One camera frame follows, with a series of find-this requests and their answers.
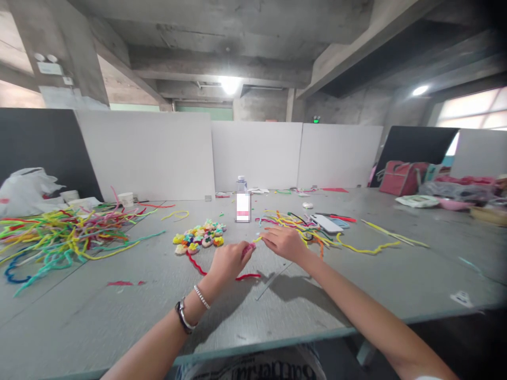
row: window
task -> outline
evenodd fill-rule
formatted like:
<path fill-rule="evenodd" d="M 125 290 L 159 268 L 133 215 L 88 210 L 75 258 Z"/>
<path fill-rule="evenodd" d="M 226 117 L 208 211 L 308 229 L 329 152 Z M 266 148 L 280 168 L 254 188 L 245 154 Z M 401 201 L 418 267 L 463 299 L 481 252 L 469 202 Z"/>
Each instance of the window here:
<path fill-rule="evenodd" d="M 507 87 L 479 92 L 444 103 L 437 127 L 507 130 Z M 446 156 L 454 156 L 459 133 Z"/>

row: white partition board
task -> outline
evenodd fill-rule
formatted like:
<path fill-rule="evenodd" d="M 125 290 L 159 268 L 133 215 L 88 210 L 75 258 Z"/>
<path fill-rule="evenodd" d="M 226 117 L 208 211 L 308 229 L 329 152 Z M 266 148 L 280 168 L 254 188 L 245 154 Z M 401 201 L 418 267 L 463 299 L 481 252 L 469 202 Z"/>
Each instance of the white partition board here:
<path fill-rule="evenodd" d="M 507 173 L 507 131 L 460 129 L 450 175 L 497 177 Z"/>
<path fill-rule="evenodd" d="M 105 201 L 114 201 L 111 186 L 150 201 L 214 195 L 209 113 L 79 110 L 76 116 Z"/>
<path fill-rule="evenodd" d="M 381 126 L 303 124 L 297 186 L 366 187 Z"/>
<path fill-rule="evenodd" d="M 249 187 L 296 186 L 302 123 L 213 121 L 217 191 L 235 190 L 239 175 Z"/>

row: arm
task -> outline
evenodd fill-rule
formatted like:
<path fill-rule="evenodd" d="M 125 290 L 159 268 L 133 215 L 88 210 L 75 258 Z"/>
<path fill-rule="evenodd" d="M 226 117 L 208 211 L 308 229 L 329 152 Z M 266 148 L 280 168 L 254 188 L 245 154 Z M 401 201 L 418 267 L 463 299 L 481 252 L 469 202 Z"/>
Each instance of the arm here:
<path fill-rule="evenodd" d="M 226 289 L 243 270 L 252 256 L 250 250 L 244 258 L 243 249 L 248 243 L 229 244 L 215 251 L 211 269 L 198 284 L 209 305 Z M 206 312 L 201 299 L 192 290 L 184 302 L 186 321 L 195 326 Z M 167 374 L 185 343 L 188 335 L 180 323 L 174 308 L 151 328 L 127 353 L 102 377 L 105 380 L 162 379 Z"/>
<path fill-rule="evenodd" d="M 380 350 L 403 380 L 456 375 L 405 323 L 307 249 L 293 229 L 274 227 L 262 240 L 279 256 L 294 261 L 333 299 L 355 328 Z"/>

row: electrical box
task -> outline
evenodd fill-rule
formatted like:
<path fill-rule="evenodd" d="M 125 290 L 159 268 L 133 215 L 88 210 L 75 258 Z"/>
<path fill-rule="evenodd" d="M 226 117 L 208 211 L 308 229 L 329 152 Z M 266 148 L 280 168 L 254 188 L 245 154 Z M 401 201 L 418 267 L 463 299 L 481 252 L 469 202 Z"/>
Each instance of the electrical box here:
<path fill-rule="evenodd" d="M 41 74 L 63 75 L 62 66 L 57 63 L 37 62 L 37 66 Z"/>
<path fill-rule="evenodd" d="M 63 77 L 63 83 L 68 85 L 68 86 L 72 86 L 74 84 L 74 81 L 72 80 L 71 77 Z"/>

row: silver bracelet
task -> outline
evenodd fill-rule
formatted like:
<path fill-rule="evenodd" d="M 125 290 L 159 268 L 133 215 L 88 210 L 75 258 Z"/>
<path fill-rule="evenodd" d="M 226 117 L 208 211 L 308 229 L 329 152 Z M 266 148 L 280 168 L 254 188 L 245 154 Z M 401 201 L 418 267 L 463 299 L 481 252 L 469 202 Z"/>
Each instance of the silver bracelet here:
<path fill-rule="evenodd" d="M 187 329 L 188 329 L 190 332 L 192 332 L 197 327 L 197 325 L 192 326 L 190 323 L 188 323 L 186 321 L 185 314 L 183 313 L 183 309 L 185 308 L 184 302 L 185 302 L 185 297 L 183 297 L 181 299 L 181 301 L 178 302 L 178 304 L 176 305 L 177 306 L 177 312 L 180 315 L 180 321 L 182 321 L 183 325 L 186 327 L 185 331 L 187 331 Z"/>
<path fill-rule="evenodd" d="M 208 303 L 206 302 L 206 300 L 202 296 L 201 291 L 199 290 L 199 288 L 197 287 L 197 285 L 194 285 L 194 289 L 195 289 L 195 292 L 197 293 L 197 295 L 199 296 L 199 298 L 201 299 L 202 303 L 204 304 L 204 306 L 206 306 L 206 308 L 208 310 L 211 309 L 211 307 L 208 305 Z"/>

